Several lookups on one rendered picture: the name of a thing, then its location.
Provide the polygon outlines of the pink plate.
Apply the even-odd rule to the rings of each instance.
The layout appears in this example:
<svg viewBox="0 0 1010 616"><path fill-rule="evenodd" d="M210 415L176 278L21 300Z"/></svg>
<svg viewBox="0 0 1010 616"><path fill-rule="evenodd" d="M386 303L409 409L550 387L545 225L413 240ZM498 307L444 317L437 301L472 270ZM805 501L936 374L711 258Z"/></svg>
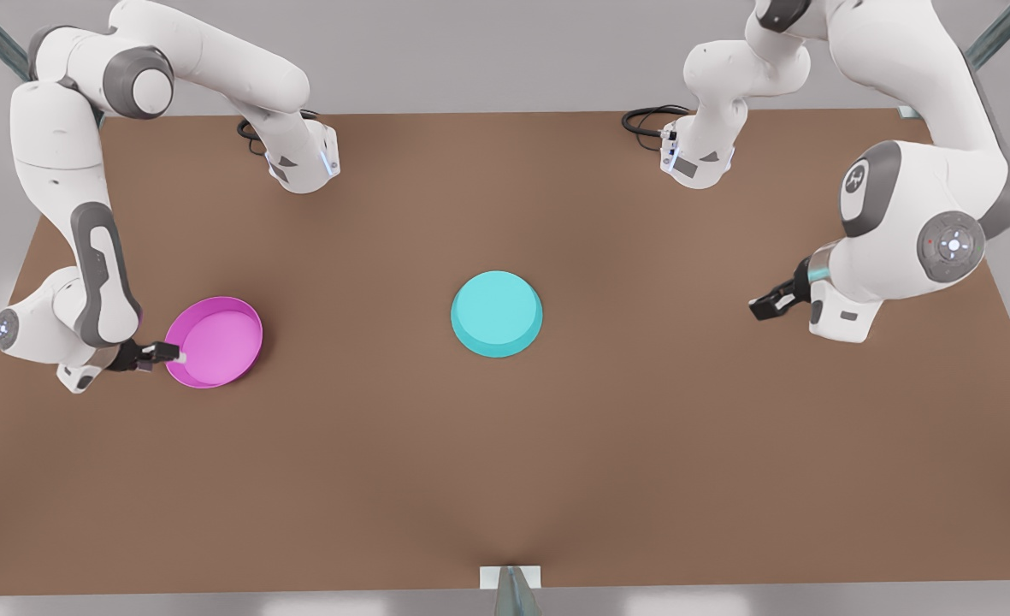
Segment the pink plate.
<svg viewBox="0 0 1010 616"><path fill-rule="evenodd" d="M166 365L177 382L218 388L251 369L261 353L263 324L246 301L212 297L182 311L164 340L180 349L180 360Z"/></svg>

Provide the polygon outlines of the blue plate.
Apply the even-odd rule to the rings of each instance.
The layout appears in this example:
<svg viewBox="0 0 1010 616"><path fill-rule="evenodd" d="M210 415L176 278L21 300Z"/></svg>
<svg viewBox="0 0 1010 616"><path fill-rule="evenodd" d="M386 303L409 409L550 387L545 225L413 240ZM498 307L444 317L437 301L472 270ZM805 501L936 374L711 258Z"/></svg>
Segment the blue plate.
<svg viewBox="0 0 1010 616"><path fill-rule="evenodd" d="M467 350L486 358L508 358L535 342L544 311L539 294L524 278L488 270L454 293L450 320Z"/></svg>

